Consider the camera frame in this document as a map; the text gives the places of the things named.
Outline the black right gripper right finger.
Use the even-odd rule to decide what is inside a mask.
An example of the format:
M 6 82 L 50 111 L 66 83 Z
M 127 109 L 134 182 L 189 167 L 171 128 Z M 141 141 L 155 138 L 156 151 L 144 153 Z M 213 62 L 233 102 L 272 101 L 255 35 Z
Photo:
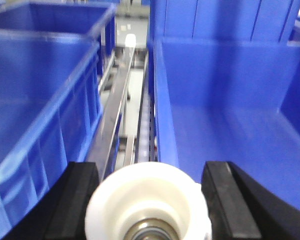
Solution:
M 300 240 L 300 210 L 233 162 L 207 161 L 201 191 L 214 240 Z

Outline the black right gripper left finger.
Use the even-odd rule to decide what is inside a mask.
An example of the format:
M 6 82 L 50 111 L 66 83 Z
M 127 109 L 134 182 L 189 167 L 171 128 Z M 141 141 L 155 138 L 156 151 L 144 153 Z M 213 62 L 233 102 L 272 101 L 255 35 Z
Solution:
M 4 238 L 84 240 L 86 209 L 98 185 L 95 163 L 70 162 L 49 192 Z

